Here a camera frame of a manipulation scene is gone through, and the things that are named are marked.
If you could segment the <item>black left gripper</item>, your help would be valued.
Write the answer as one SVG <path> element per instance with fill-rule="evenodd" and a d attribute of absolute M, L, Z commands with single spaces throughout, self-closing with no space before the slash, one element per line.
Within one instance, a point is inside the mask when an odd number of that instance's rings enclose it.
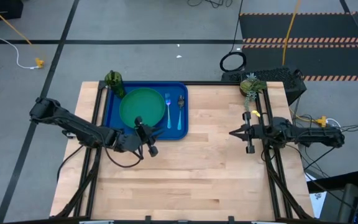
<path fill-rule="evenodd" d="M 156 140 L 164 133 L 161 131 L 163 127 L 151 127 L 145 123 L 140 116 L 136 117 L 134 134 L 120 134 L 116 144 L 117 152 L 139 152 L 139 157 L 142 157 L 142 146 L 146 144 L 149 147 L 149 154 L 155 157 L 158 154 L 158 149 L 154 146 Z"/>

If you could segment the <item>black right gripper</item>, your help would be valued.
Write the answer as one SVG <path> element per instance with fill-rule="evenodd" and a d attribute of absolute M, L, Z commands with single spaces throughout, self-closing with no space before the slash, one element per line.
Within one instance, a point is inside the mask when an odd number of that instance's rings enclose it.
<path fill-rule="evenodd" d="M 252 140 L 267 139 L 266 126 L 262 124 L 251 125 L 251 113 L 249 111 L 245 112 L 242 117 L 245 121 L 245 125 L 230 131 L 229 134 L 241 139 L 242 141 L 247 141 L 246 153 L 253 154 L 255 152 L 255 147 L 252 143 Z"/>

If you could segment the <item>fork with teal handle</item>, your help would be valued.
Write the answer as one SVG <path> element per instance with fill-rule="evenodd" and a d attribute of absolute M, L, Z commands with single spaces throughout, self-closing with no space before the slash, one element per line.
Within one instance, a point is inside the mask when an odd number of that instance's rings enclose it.
<path fill-rule="evenodd" d="M 167 106 L 167 128 L 171 129 L 172 128 L 171 119 L 170 119 L 170 104 L 171 104 L 171 100 L 170 100 L 170 94 L 169 93 L 165 94 L 165 104 Z"/>

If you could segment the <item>spoon with teal handle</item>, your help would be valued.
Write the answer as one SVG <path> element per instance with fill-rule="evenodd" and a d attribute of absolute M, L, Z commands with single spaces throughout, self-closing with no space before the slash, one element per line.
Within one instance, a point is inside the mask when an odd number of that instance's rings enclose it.
<path fill-rule="evenodd" d="M 177 130 L 181 130 L 182 124 L 181 124 L 181 112 L 185 105 L 185 99 L 183 95 L 180 95 L 178 98 L 178 107 L 179 107 L 179 115 L 178 115 L 178 124 L 177 124 Z"/>

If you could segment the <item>green round plate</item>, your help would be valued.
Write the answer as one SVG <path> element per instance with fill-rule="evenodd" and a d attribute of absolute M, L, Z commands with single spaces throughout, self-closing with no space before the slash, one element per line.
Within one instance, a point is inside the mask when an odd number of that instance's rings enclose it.
<path fill-rule="evenodd" d="M 121 121 L 128 127 L 135 127 L 135 119 L 142 118 L 142 122 L 155 126 L 165 114 L 165 100 L 156 90 L 138 88 L 129 92 L 120 102 L 119 115 Z"/>

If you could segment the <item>green textured glass cup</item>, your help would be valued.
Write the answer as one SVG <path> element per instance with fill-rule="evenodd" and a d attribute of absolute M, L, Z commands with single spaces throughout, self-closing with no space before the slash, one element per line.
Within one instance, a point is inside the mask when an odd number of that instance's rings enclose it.
<path fill-rule="evenodd" d="M 122 75 L 119 72 L 110 70 L 104 78 L 105 84 L 114 92 L 118 98 L 124 98 L 126 91 L 124 89 L 124 83 Z"/>

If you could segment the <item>blue plastic tray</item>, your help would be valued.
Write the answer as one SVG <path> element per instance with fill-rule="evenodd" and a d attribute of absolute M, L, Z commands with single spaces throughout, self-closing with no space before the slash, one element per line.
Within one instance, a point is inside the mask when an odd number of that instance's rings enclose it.
<path fill-rule="evenodd" d="M 170 94 L 170 119 L 172 128 L 167 128 L 167 106 L 163 118 L 153 127 L 163 127 L 164 133 L 158 138 L 159 140 L 177 141 L 183 139 L 188 132 L 188 89 L 181 82 L 124 82 L 124 89 L 128 94 L 138 88 L 151 88 L 158 91 L 165 100 L 165 94 Z M 184 96 L 185 105 L 181 112 L 181 130 L 177 130 L 178 124 L 178 98 Z M 121 99 L 113 91 L 109 92 L 108 102 L 106 104 L 104 125 L 110 128 L 123 129 L 126 134 L 134 133 L 134 128 L 126 126 L 119 115 L 119 105 Z"/>

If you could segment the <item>potted succulent plant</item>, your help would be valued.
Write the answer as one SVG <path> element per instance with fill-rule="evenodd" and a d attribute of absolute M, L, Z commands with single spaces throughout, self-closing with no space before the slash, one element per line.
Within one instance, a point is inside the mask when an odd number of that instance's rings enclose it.
<path fill-rule="evenodd" d="M 246 75 L 246 79 L 240 83 L 240 91 L 245 96 L 244 107 L 246 111 L 250 111 L 250 104 L 256 100 L 257 95 L 267 89 L 267 84 L 257 78 L 255 73 Z"/>

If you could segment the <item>black mat with hazard stripes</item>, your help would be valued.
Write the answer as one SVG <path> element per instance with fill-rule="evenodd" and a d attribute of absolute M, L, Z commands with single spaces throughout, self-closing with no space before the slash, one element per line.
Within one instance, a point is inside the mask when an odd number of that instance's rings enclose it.
<path fill-rule="evenodd" d="M 306 81 L 358 81 L 358 12 L 242 13 L 246 70 L 286 65 Z"/>

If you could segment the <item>black floor box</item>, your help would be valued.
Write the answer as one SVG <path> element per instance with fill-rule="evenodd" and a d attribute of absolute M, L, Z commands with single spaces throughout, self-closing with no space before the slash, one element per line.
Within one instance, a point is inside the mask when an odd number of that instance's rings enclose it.
<path fill-rule="evenodd" d="M 0 0 L 0 15 L 6 20 L 21 18 L 23 8 L 21 0 Z"/>

